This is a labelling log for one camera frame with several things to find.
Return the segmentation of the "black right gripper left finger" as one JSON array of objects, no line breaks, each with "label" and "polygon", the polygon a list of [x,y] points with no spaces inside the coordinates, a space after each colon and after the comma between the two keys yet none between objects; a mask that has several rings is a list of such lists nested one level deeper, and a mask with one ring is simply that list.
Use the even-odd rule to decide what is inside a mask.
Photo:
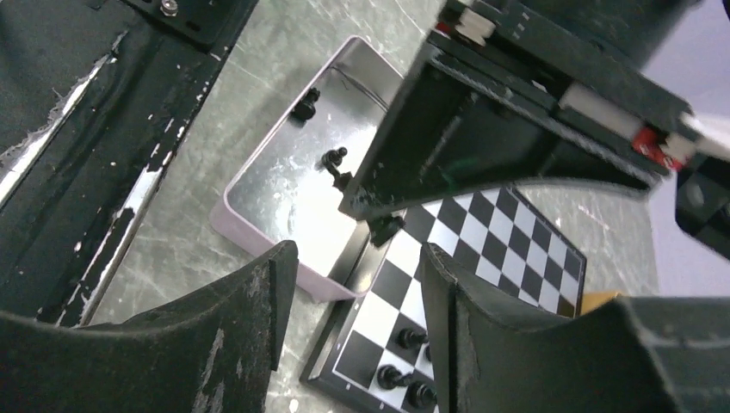
[{"label": "black right gripper left finger", "polygon": [[1,316],[4,412],[262,412],[298,271],[283,241],[121,324]]}]

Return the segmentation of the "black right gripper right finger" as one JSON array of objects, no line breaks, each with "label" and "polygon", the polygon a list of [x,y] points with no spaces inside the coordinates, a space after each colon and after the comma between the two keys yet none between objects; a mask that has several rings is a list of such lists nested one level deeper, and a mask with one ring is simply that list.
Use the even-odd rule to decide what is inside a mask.
[{"label": "black right gripper right finger", "polygon": [[726,412],[729,300],[621,296],[576,318],[478,293],[443,412]]}]

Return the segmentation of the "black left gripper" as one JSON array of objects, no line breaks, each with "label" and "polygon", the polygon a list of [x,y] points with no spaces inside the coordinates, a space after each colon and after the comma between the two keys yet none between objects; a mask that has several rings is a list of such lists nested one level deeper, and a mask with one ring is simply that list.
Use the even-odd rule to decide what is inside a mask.
[{"label": "black left gripper", "polygon": [[[507,184],[646,194],[699,133],[643,67],[693,1],[447,1],[339,209],[358,221]],[[467,50],[545,89],[551,107],[489,77]]]}]

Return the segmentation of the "black piece board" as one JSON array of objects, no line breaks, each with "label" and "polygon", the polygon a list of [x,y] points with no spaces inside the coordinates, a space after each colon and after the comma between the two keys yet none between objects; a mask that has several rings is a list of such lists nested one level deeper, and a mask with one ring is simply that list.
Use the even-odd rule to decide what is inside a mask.
[{"label": "black piece board", "polygon": [[367,221],[370,235],[370,243],[380,248],[405,227],[405,219],[402,215],[387,215]]}]

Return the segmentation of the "black chess pawn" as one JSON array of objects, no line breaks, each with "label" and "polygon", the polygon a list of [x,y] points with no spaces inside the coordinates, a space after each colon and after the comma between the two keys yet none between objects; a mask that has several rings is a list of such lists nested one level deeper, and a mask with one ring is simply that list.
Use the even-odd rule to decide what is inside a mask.
[{"label": "black chess pawn", "polygon": [[394,365],[383,365],[377,369],[375,378],[381,389],[391,391],[408,387],[413,382],[413,373],[403,373]]},{"label": "black chess pawn", "polygon": [[406,402],[413,409],[433,411],[437,405],[436,391],[427,382],[414,381],[407,387]]}]

